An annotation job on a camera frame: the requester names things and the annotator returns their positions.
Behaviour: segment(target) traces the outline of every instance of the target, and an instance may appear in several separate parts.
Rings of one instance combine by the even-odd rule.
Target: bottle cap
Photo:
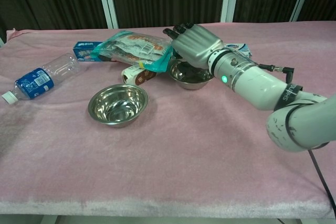
[[[8,91],[8,92],[4,93],[2,95],[2,98],[5,99],[5,101],[8,102],[9,104],[13,104],[13,103],[16,103],[18,101],[16,96],[11,91]]]

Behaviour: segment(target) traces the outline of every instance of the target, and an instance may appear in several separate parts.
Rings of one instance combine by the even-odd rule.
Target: pink table cover
[[[306,91],[335,93],[336,22],[204,25],[253,59],[295,67]],[[161,36],[163,28],[132,31]],[[0,49],[0,93],[77,41],[118,30],[9,31]],[[33,101],[0,100],[0,213],[183,217],[332,217],[308,152],[267,136],[255,110],[219,80],[180,88],[166,74],[141,85],[143,114],[114,129],[87,112],[99,90],[121,83],[117,62],[81,62],[83,73]],[[285,76],[277,75],[284,80]],[[336,142],[315,151],[336,192]]]

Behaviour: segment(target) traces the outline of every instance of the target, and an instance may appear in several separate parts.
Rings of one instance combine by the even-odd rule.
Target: white robotic arm segment
[[[255,108],[276,110],[268,119],[267,132],[280,148],[298,152],[336,140],[336,95],[326,100],[299,91],[299,86],[280,81],[239,51],[224,47],[202,26],[185,24],[164,33],[189,64],[209,69]]]

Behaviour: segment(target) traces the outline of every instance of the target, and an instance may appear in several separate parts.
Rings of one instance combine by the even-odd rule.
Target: metal bowl
[[[172,60],[169,74],[184,89],[196,90],[204,87],[213,76],[209,70],[194,68],[186,61]]]
[[[89,102],[88,111],[96,121],[122,128],[134,122],[147,103],[148,96],[142,88],[117,84],[95,94]]]

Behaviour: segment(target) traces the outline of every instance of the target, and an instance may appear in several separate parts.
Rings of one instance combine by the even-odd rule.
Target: green led light
[[[226,76],[222,76],[222,81],[223,81],[224,83],[227,83],[227,77],[226,77]]]

